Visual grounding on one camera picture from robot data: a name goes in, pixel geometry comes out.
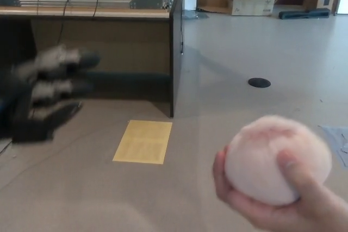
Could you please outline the person's right hand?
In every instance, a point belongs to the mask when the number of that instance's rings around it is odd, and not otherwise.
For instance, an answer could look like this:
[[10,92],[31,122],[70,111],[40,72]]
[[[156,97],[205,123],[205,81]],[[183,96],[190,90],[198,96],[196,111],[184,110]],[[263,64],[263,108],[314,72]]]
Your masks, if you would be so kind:
[[347,202],[319,184],[306,166],[289,150],[277,155],[277,163],[300,199],[288,206],[265,205],[237,191],[225,177],[227,148],[217,152],[213,163],[218,199],[264,231],[347,231]]

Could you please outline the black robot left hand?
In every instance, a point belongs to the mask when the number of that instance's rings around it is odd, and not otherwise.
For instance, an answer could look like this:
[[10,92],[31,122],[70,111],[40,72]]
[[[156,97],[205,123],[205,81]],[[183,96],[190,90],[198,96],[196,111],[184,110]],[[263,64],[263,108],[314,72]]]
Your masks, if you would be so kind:
[[79,113],[82,103],[65,104],[45,117],[36,117],[34,111],[92,91],[92,84],[74,76],[100,61],[96,52],[57,45],[12,68],[2,67],[1,139],[13,143],[51,140],[58,128]]

